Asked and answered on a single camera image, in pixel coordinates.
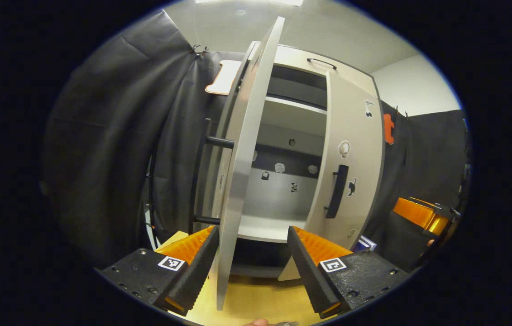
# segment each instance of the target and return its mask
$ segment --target door handle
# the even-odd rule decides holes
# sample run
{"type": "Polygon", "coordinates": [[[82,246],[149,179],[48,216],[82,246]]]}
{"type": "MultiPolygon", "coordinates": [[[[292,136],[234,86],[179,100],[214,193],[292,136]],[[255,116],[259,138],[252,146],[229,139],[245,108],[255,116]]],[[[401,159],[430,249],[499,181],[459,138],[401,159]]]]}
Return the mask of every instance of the door handle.
{"type": "MultiPolygon", "coordinates": [[[[203,196],[198,196],[197,203],[196,203],[196,192],[197,190],[197,181],[198,181],[198,175],[200,174],[200,164],[201,164],[201,157],[202,153],[204,153],[204,146],[205,145],[212,145],[212,146],[219,146],[224,147],[227,149],[233,149],[234,148],[234,142],[232,140],[228,139],[222,139],[222,138],[216,138],[212,136],[208,136],[210,133],[210,128],[212,125],[212,120],[210,118],[206,118],[205,123],[200,130],[200,144],[197,147],[196,152],[196,161],[193,168],[193,174],[191,178],[191,191],[189,196],[189,217],[187,220],[187,232],[189,235],[193,233],[193,223],[194,222],[200,222],[200,223],[206,223],[206,221],[212,221],[212,224],[215,224],[215,219],[212,217],[203,217],[201,216],[203,206],[204,206],[204,200],[203,196]],[[197,215],[194,213],[194,210],[196,208],[197,204],[197,215]]],[[[223,180],[223,175],[221,175],[220,179],[220,188],[221,188],[221,182],[223,180]]]]}
{"type": "Polygon", "coordinates": [[[320,62],[324,62],[325,64],[330,64],[332,66],[332,69],[336,70],[336,66],[332,63],[328,63],[326,61],[322,61],[322,60],[318,60],[317,58],[307,58],[307,61],[308,62],[311,62],[312,60],[316,60],[316,61],[320,61],[320,62]]]}
{"type": "Polygon", "coordinates": [[[338,208],[340,207],[340,200],[342,200],[342,194],[345,190],[346,178],[349,175],[349,166],[340,164],[338,165],[338,172],[332,173],[336,175],[336,183],[334,185],[334,192],[332,192],[332,198],[330,199],[330,205],[324,206],[328,212],[326,213],[327,219],[334,219],[338,208]]]}

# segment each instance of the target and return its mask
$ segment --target open cabinet door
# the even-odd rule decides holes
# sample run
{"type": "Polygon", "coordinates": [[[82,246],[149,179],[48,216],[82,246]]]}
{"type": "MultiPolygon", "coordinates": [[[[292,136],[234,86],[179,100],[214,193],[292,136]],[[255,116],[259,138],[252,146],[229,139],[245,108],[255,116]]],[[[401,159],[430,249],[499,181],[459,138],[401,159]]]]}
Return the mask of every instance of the open cabinet door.
{"type": "MultiPolygon", "coordinates": [[[[326,73],[328,105],[322,164],[305,229],[345,248],[363,234],[384,163],[384,122],[377,98],[326,73]]],[[[278,280],[299,278],[293,258],[278,280]]]]}
{"type": "Polygon", "coordinates": [[[235,145],[233,150],[222,153],[216,190],[221,197],[218,198],[218,194],[214,197],[214,206],[221,199],[221,211],[215,214],[221,219],[220,244],[215,258],[218,310],[223,310],[256,138],[283,23],[284,18],[278,17],[248,63],[225,133],[225,138],[233,140],[235,145]]]}

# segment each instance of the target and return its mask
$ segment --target cabinet door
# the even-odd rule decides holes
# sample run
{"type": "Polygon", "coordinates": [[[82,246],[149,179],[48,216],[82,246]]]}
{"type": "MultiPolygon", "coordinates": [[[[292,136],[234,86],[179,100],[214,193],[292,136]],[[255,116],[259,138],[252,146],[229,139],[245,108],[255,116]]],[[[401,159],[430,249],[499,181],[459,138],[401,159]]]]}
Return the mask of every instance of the cabinet door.
{"type": "Polygon", "coordinates": [[[225,134],[225,138],[233,140],[235,145],[233,150],[222,154],[221,160],[224,176],[220,179],[220,245],[215,260],[218,310],[223,309],[256,138],[283,23],[284,18],[278,17],[262,40],[261,44],[264,46],[258,48],[254,58],[248,63],[225,134]]]}
{"type": "MultiPolygon", "coordinates": [[[[334,72],[326,73],[326,89],[322,165],[305,229],[351,248],[363,234],[380,186],[383,114],[376,97],[334,72]]],[[[298,277],[291,258],[278,279],[298,277]]]]}
{"type": "MultiPolygon", "coordinates": [[[[214,134],[214,136],[216,136],[217,138],[225,138],[225,132],[227,131],[227,127],[229,126],[230,116],[235,103],[236,95],[239,91],[239,81],[244,75],[244,71],[246,69],[246,66],[248,65],[248,56],[250,53],[252,53],[252,50],[254,49],[254,45],[256,45],[256,43],[257,42],[255,41],[252,42],[248,48],[248,51],[246,52],[246,54],[244,54],[242,63],[240,64],[238,72],[234,78],[234,82],[231,85],[230,93],[225,99],[225,104],[223,106],[223,110],[221,111],[221,116],[218,120],[218,128],[216,129],[216,132],[214,134]]],[[[220,185],[219,182],[223,181],[221,179],[221,174],[223,173],[223,171],[227,171],[227,169],[220,171],[220,168],[222,168],[220,162],[222,159],[222,153],[227,151],[227,163],[229,163],[230,150],[218,146],[213,146],[211,148],[208,147],[207,149],[204,148],[204,151],[206,151],[206,153],[209,153],[210,149],[211,153],[209,154],[210,161],[208,163],[208,171],[205,179],[203,180],[205,188],[203,189],[204,202],[201,214],[203,216],[219,218],[219,214],[221,213],[221,195],[223,189],[223,184],[220,185]]]]}

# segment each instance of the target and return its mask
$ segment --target white wall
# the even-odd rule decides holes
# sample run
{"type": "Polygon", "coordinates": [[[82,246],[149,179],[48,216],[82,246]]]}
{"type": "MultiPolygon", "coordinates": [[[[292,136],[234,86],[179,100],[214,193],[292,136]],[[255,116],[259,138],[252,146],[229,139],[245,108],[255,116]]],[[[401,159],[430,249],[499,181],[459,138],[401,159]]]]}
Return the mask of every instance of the white wall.
{"type": "Polygon", "coordinates": [[[304,0],[302,6],[267,0],[220,0],[196,5],[174,1],[165,12],[191,45],[245,52],[261,41],[278,16],[286,18],[280,44],[336,58],[364,72],[418,54],[415,48],[357,8],[334,0],[304,0]]]}
{"type": "Polygon", "coordinates": [[[417,54],[395,62],[372,76],[380,99],[411,115],[459,110],[459,102],[444,77],[427,58],[417,54]]]}

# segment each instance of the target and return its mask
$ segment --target cabinet shelf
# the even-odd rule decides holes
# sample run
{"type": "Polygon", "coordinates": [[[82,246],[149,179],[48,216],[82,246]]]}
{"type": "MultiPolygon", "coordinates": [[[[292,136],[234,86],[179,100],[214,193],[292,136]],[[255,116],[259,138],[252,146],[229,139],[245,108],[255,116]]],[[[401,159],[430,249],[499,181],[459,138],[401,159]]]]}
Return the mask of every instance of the cabinet shelf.
{"type": "Polygon", "coordinates": [[[242,214],[238,237],[242,239],[286,243],[291,225],[304,228],[306,215],[255,216],[242,214]]]}
{"type": "Polygon", "coordinates": [[[261,123],[324,137],[326,111],[295,101],[267,96],[261,123]]]}

